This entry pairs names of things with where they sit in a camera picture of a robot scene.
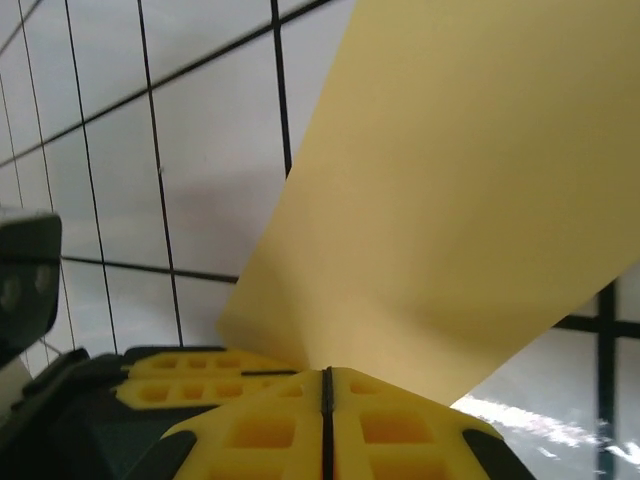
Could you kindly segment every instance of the yellow paper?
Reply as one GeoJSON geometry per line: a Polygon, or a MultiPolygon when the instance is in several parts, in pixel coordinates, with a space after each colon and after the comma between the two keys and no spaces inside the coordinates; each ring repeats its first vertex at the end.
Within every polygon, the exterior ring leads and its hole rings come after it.
{"type": "Polygon", "coordinates": [[[451,403],[640,253],[640,2],[360,0],[219,322],[451,403]]]}

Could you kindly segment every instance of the white tile wall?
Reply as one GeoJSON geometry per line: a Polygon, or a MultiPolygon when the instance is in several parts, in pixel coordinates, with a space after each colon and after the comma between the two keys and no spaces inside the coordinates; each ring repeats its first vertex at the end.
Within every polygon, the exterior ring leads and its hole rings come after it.
{"type": "MultiPolygon", "coordinates": [[[[26,14],[34,0],[21,0],[26,14]]],[[[17,0],[0,3],[0,46],[18,25],[17,0]]],[[[279,0],[281,15],[310,0],[279,0]]],[[[152,81],[217,51],[265,25],[269,0],[142,0],[152,81]]],[[[283,25],[291,147],[295,154],[348,24],[355,0],[333,0],[283,25]]],[[[136,0],[68,0],[81,99],[86,118],[146,87],[136,0]]],[[[80,119],[64,0],[42,0],[26,22],[33,81],[44,137],[80,119]]],[[[0,56],[6,113],[0,103],[0,162],[39,141],[22,31],[0,56]]],[[[140,344],[177,343],[158,173],[177,269],[238,275],[263,231],[284,184],[275,45],[271,32],[153,92],[160,172],[146,94],[48,142],[48,179],[64,223],[63,253],[100,261],[98,211],[105,259],[145,267],[63,261],[58,321],[46,341],[92,355],[140,344]],[[93,186],[90,169],[93,173],[93,186]]],[[[24,203],[49,209],[43,152],[17,161],[24,203]]],[[[0,167],[0,203],[19,205],[13,164],[0,167]]],[[[640,321],[640,267],[619,282],[619,311],[640,321]]],[[[219,344],[215,321],[234,286],[178,272],[177,300],[184,341],[219,344]]],[[[593,317],[592,299],[576,312],[593,317]]],[[[595,336],[550,331],[514,357],[458,406],[494,423],[541,479],[593,478],[595,465],[595,336]]],[[[620,478],[636,478],[640,392],[634,365],[638,341],[621,340],[618,389],[620,478]]],[[[54,358],[35,344],[37,374],[54,358]]]]}
{"type": "Polygon", "coordinates": [[[271,20],[269,0],[145,0],[143,5],[152,80],[271,20]]]}
{"type": "Polygon", "coordinates": [[[175,265],[238,275],[284,185],[271,35],[154,98],[175,265]]]}

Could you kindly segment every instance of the yellow sheet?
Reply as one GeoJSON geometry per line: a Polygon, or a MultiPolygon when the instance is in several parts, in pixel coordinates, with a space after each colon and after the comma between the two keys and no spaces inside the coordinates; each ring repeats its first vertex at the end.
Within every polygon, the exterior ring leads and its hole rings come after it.
{"type": "Polygon", "coordinates": [[[638,0],[360,0],[219,321],[442,403],[640,255],[638,0]]]}

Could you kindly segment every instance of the yellow plastic part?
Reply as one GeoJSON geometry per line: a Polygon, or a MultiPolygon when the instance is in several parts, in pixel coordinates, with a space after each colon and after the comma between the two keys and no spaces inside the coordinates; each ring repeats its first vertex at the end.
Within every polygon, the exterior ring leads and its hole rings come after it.
{"type": "Polygon", "coordinates": [[[639,258],[638,85],[638,0],[359,0],[225,343],[451,404],[639,258]]]}
{"type": "MultiPolygon", "coordinates": [[[[351,369],[333,388],[336,480],[489,480],[462,437],[489,425],[351,369]]],[[[321,398],[306,371],[174,426],[197,436],[175,480],[320,480],[321,398]]]]}
{"type": "Polygon", "coordinates": [[[186,420],[198,441],[174,480],[320,480],[322,374],[307,371],[186,420]]]}
{"type": "Polygon", "coordinates": [[[159,353],[130,367],[129,379],[115,388],[116,398],[140,410],[224,405],[287,379],[268,374],[283,370],[291,369],[241,350],[159,353]]]}

